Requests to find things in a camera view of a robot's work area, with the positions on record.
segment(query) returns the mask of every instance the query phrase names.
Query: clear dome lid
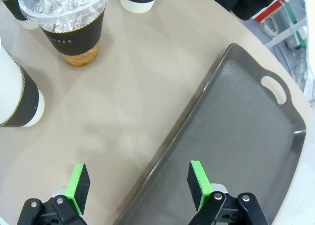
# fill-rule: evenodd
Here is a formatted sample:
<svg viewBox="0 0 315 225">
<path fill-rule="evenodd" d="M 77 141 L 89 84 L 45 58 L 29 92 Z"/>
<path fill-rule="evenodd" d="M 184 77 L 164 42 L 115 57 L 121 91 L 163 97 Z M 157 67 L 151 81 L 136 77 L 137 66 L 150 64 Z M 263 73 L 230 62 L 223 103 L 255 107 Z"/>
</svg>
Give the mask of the clear dome lid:
<svg viewBox="0 0 315 225">
<path fill-rule="evenodd" d="M 19 0 L 23 15 L 52 32 L 86 26 L 102 13 L 108 0 Z"/>
</svg>

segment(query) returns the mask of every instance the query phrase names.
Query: plastic lid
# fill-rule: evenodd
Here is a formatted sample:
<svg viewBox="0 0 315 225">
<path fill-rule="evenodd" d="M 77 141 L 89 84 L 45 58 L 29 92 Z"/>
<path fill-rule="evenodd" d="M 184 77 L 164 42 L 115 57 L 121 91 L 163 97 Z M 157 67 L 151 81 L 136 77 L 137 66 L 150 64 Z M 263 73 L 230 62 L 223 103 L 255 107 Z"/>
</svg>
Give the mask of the plastic lid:
<svg viewBox="0 0 315 225">
<path fill-rule="evenodd" d="M 71 22 L 103 10 L 108 0 L 19 0 L 23 15 L 40 25 Z"/>
</svg>

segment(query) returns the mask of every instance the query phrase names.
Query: red object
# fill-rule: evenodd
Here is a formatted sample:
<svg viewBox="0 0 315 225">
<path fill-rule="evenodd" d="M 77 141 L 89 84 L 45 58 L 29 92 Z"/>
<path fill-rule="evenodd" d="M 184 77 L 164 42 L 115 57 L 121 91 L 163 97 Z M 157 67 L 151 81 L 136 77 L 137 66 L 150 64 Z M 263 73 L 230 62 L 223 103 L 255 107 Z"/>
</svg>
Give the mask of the red object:
<svg viewBox="0 0 315 225">
<path fill-rule="evenodd" d="M 278 10 L 282 4 L 281 3 L 285 3 L 284 0 L 277 0 L 276 2 L 274 2 L 272 5 L 270 5 L 265 11 L 263 11 L 261 14 L 259 14 L 255 20 L 257 22 L 262 22 L 263 20 L 265 20 L 267 17 L 269 17 L 273 12 L 275 12 L 276 10 Z"/>
</svg>

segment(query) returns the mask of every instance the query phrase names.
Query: ice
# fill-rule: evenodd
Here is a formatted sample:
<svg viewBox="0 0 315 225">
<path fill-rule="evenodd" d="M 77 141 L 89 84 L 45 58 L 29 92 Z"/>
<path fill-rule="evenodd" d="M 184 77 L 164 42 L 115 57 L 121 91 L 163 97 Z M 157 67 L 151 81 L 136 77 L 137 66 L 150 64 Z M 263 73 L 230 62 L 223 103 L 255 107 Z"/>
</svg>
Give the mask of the ice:
<svg viewBox="0 0 315 225">
<path fill-rule="evenodd" d="M 93 0 L 39 0 L 34 10 L 44 14 L 61 14 L 74 10 Z M 76 13 L 75 16 L 61 17 L 52 23 L 41 24 L 42 28 L 52 32 L 70 32 L 84 27 L 94 21 L 103 11 L 104 7 L 95 10 L 92 6 Z"/>
</svg>

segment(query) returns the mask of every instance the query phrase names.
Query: gray serving tray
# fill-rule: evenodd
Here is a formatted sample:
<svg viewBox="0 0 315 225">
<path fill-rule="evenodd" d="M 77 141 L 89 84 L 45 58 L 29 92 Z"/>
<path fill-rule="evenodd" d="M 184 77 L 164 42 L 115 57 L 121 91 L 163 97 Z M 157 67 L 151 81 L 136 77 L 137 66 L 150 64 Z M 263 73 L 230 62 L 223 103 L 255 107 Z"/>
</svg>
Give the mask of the gray serving tray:
<svg viewBox="0 0 315 225">
<path fill-rule="evenodd" d="M 282 86 L 284 104 L 262 86 L 264 76 Z M 286 83 L 232 44 L 115 224 L 187 225 L 196 214 L 187 184 L 191 160 L 200 160 L 210 181 L 225 185 L 230 195 L 254 193 L 271 224 L 293 178 L 305 134 Z"/>
</svg>

